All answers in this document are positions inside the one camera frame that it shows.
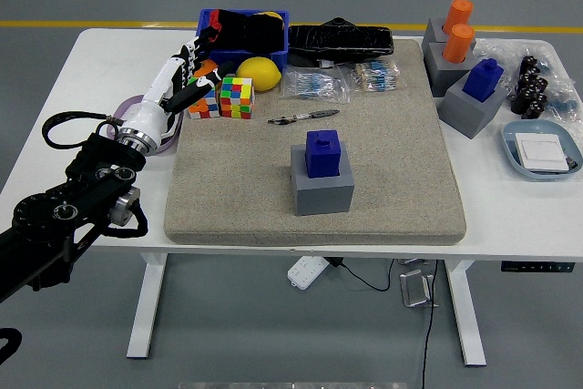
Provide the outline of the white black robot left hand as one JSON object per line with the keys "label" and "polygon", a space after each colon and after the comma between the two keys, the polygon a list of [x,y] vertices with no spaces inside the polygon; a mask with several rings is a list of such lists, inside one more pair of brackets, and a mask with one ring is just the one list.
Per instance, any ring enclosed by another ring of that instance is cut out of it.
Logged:
{"label": "white black robot left hand", "polygon": [[233,69],[233,63],[227,61],[205,76],[194,77],[218,35],[217,28],[208,26],[166,61],[138,107],[119,129],[118,142],[145,156],[158,151],[162,137],[171,131],[169,121],[173,116],[205,97]]}

